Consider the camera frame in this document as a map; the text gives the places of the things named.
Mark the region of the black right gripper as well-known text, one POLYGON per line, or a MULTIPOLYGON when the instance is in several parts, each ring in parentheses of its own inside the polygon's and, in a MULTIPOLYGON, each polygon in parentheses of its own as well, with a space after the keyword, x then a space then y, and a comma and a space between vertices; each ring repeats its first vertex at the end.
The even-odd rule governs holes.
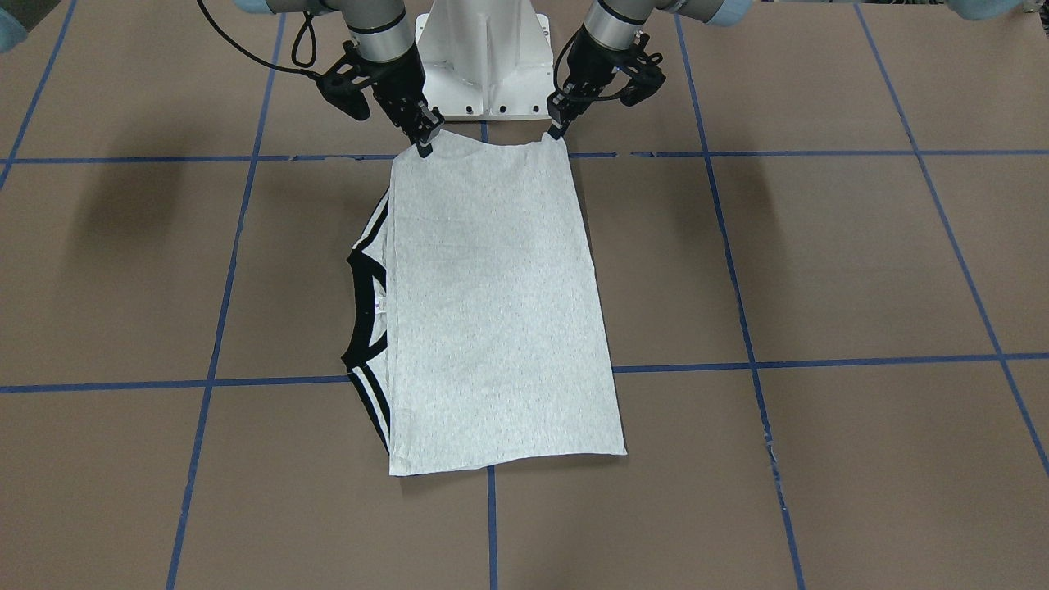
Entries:
POLYGON ((413 43, 389 62, 365 60, 365 71, 382 111, 401 131, 408 132, 420 157, 431 156, 445 117, 438 108, 430 108, 424 96, 425 71, 418 45, 413 43))

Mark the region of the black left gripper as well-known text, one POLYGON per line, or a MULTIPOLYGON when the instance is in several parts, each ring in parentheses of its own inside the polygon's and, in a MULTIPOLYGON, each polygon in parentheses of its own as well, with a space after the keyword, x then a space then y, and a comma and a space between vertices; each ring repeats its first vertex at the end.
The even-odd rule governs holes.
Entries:
POLYGON ((562 139, 570 124, 596 102, 619 102, 630 106, 629 86, 604 96, 619 64, 629 55, 631 38, 619 46, 606 46, 581 26, 566 42, 554 64, 555 90, 547 97, 551 124, 547 134, 562 139))

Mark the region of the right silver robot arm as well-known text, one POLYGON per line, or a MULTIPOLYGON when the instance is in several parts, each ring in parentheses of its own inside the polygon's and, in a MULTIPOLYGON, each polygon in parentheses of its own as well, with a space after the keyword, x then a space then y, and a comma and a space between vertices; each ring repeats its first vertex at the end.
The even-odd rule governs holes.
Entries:
POLYGON ((351 38, 344 42, 340 60, 328 70, 319 72, 312 69, 314 62, 298 57, 293 58, 291 66, 284 66, 250 52, 221 28, 204 1, 196 2, 207 24, 233 49, 269 70, 311 79, 322 98, 344 115, 359 122, 370 117, 370 104, 365 98, 365 90, 369 89, 374 104, 415 146, 419 156, 431 156, 434 139, 445 119, 438 108, 429 105, 424 94, 422 57, 404 2, 236 1, 235 5, 239 10, 256 15, 300 12, 304 16, 301 30, 307 34, 315 16, 338 12, 351 38))

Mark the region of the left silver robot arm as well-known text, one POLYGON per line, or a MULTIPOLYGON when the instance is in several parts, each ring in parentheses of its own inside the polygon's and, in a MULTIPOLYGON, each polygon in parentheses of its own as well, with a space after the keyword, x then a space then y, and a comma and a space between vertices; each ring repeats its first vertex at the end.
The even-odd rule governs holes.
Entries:
POLYGON ((598 104, 568 134, 580 152, 1042 151, 1047 38, 1037 16, 947 5, 754 2, 703 24, 652 10, 667 82, 633 108, 598 104))

